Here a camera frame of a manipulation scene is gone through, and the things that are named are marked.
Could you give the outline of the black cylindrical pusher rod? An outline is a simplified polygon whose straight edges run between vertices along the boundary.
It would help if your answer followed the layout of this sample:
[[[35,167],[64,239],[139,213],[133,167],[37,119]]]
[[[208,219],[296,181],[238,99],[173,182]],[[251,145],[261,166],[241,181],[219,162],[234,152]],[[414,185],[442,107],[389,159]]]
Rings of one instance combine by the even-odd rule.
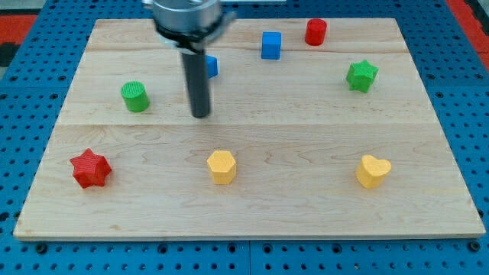
[[[206,55],[182,53],[181,57],[191,115],[205,118],[211,112]]]

